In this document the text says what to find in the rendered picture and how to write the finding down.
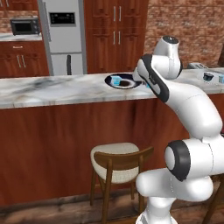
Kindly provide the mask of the red-brown island counter front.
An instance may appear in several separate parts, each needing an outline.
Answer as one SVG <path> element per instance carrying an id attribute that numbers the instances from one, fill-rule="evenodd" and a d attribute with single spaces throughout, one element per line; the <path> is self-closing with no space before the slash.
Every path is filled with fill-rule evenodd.
<path id="1" fill-rule="evenodd" d="M 151 146 L 144 166 L 156 169 L 166 145 L 187 136 L 157 98 L 1 109 L 0 206 L 89 193 L 96 145 Z"/>

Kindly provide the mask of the black microwave oven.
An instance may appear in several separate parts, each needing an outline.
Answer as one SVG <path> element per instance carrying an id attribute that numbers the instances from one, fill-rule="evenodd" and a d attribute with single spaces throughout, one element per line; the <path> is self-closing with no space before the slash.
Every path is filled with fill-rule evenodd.
<path id="1" fill-rule="evenodd" d="M 15 17 L 10 20 L 13 35 L 40 34 L 37 17 Z"/>

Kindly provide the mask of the red-brown base cupboards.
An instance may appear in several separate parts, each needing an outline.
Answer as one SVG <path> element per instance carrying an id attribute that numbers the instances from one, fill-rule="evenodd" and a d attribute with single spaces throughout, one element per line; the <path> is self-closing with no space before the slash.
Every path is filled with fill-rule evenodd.
<path id="1" fill-rule="evenodd" d="M 0 42 L 0 78 L 48 76 L 42 41 Z"/>

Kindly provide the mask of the red-brown wall cupboards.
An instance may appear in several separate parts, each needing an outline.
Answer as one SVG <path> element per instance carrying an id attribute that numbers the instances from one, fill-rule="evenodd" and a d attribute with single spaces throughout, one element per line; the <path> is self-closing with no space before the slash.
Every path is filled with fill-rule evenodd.
<path id="1" fill-rule="evenodd" d="M 0 11 L 36 11 L 37 0 L 0 0 Z"/>

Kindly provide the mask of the dark blue plate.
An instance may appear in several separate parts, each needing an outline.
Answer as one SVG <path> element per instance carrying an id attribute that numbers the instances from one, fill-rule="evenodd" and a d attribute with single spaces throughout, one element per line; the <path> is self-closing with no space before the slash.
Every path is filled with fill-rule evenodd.
<path id="1" fill-rule="evenodd" d="M 111 77 L 113 75 L 119 75 L 122 78 L 119 86 L 114 86 L 111 83 Z M 142 82 L 134 81 L 133 77 L 130 73 L 113 73 L 111 75 L 108 75 L 104 81 L 110 87 L 117 88 L 117 89 L 132 89 L 132 88 L 136 88 L 142 84 Z"/>

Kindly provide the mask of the silver fridge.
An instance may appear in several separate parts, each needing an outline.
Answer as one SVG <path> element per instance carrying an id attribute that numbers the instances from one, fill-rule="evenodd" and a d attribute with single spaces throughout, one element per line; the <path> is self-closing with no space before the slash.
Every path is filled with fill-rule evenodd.
<path id="1" fill-rule="evenodd" d="M 49 74 L 87 73 L 83 0 L 38 0 Z"/>

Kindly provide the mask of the grey toaster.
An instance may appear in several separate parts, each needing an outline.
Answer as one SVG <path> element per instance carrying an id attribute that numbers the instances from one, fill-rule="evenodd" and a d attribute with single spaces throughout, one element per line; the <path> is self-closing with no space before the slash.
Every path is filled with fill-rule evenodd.
<path id="1" fill-rule="evenodd" d="M 192 63 L 189 63 L 189 64 L 187 65 L 187 68 L 188 68 L 188 69 L 208 69 L 207 66 L 205 66 L 205 65 L 203 65 L 203 64 L 201 64 L 201 63 L 199 63 L 199 62 L 192 62 Z"/>

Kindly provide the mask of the tall red-brown cupboards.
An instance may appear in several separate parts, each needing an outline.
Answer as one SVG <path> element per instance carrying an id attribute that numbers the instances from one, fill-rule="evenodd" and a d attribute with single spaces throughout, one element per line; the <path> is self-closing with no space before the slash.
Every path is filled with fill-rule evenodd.
<path id="1" fill-rule="evenodd" d="M 84 0 L 89 74 L 132 72 L 144 52 L 149 0 Z"/>

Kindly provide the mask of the wooden stool with white cushion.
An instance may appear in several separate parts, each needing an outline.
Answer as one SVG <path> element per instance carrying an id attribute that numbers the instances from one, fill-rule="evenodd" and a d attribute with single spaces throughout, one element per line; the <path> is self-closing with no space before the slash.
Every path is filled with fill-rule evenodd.
<path id="1" fill-rule="evenodd" d="M 152 146 L 139 150 L 133 143 L 109 143 L 91 150 L 90 205 L 94 203 L 95 181 L 99 179 L 103 197 L 101 224 L 107 223 L 111 186 L 130 183 L 130 195 L 134 199 L 137 175 L 143 171 L 144 162 L 153 151 Z"/>

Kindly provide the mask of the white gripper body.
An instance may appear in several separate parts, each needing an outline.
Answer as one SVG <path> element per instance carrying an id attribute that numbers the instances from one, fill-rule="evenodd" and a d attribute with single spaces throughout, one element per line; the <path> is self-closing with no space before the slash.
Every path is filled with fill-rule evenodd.
<path id="1" fill-rule="evenodd" d="M 140 77 L 137 68 L 135 68 L 133 74 L 132 74 L 133 80 L 138 82 L 143 82 L 143 79 Z"/>

